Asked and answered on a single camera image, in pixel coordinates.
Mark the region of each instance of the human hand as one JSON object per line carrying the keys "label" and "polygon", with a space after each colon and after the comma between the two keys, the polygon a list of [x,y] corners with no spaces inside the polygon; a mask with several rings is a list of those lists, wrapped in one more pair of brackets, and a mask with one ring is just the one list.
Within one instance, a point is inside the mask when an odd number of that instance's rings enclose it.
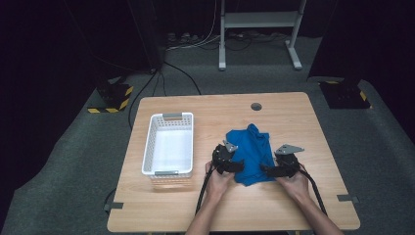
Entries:
{"label": "human hand", "polygon": [[308,179],[302,173],[289,177],[278,177],[277,181],[284,187],[288,195],[297,203],[310,199],[308,192]]}
{"label": "human hand", "polygon": [[[206,163],[205,169],[208,173],[209,169],[211,167],[211,162]],[[226,171],[223,171],[222,174],[217,172],[217,170],[214,170],[211,173],[210,179],[207,183],[207,196],[210,198],[215,198],[220,200],[220,198],[223,196],[223,194],[228,189],[228,183],[229,181],[235,176],[235,173],[229,173]]]}

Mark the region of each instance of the wooden table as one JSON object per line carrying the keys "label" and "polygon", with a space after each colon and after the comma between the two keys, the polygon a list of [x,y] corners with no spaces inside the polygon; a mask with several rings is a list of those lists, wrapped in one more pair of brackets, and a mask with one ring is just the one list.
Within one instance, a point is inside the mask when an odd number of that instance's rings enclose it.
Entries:
{"label": "wooden table", "polygon": [[[252,103],[262,109],[254,111]],[[194,114],[193,176],[187,186],[160,189],[142,174],[144,149],[153,114]],[[330,218],[344,230],[360,221],[351,201],[340,202],[347,189],[309,99],[304,93],[235,94],[144,98],[135,119],[108,228],[113,232],[185,231],[195,214],[205,177],[205,163],[232,129],[254,123],[270,134],[272,151],[287,143],[319,188]],[[311,185],[310,194],[315,200]],[[212,231],[308,230],[305,218],[277,182],[245,187],[234,181],[213,220]]]}

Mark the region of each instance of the basket handle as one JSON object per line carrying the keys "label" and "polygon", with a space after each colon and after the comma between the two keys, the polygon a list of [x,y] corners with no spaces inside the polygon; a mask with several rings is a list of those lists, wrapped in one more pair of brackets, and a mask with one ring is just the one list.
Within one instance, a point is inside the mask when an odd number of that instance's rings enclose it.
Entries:
{"label": "basket handle", "polygon": [[155,175],[178,175],[178,170],[169,170],[169,171],[155,171]]}
{"label": "basket handle", "polygon": [[175,114],[162,114],[163,119],[169,119],[169,120],[181,120],[183,119],[182,113],[175,113]]}

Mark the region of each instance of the blue cloth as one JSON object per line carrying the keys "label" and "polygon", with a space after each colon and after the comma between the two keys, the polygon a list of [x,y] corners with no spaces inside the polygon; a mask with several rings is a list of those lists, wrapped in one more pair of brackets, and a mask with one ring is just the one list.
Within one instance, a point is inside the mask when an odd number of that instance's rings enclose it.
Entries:
{"label": "blue cloth", "polygon": [[226,134],[226,140],[238,146],[233,162],[244,160],[245,168],[235,174],[235,181],[245,186],[257,182],[273,181],[260,169],[260,165],[275,166],[269,145],[269,134],[259,133],[254,124],[248,125],[246,130],[231,130]]}

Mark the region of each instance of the gray carpet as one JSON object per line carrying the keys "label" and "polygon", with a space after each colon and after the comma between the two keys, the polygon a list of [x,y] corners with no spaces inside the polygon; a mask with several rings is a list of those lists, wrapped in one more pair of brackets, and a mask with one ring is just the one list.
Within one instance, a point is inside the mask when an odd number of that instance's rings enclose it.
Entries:
{"label": "gray carpet", "polygon": [[[282,41],[253,43],[242,51],[228,50],[226,71],[217,69],[217,50],[178,49],[167,52],[165,60],[191,74],[204,95],[307,93],[346,188],[359,200],[355,208],[361,227],[346,234],[413,234],[415,147],[366,81],[359,86],[373,109],[328,108],[317,83],[327,78],[306,81],[319,43],[318,38],[298,39],[296,48],[303,64],[300,71],[293,70]],[[234,49],[244,46],[235,41],[227,45]],[[182,72],[164,66],[162,73],[165,84],[156,75],[139,98],[152,96],[153,92],[163,96],[163,87],[167,96],[198,95]],[[132,97],[149,78],[147,74],[128,77],[126,83],[134,86]],[[91,96],[41,172],[16,191],[2,234],[111,234],[103,204],[116,187],[128,145],[128,110],[88,114],[86,107],[94,102],[96,97]],[[132,107],[132,120],[138,104],[139,99]]]}

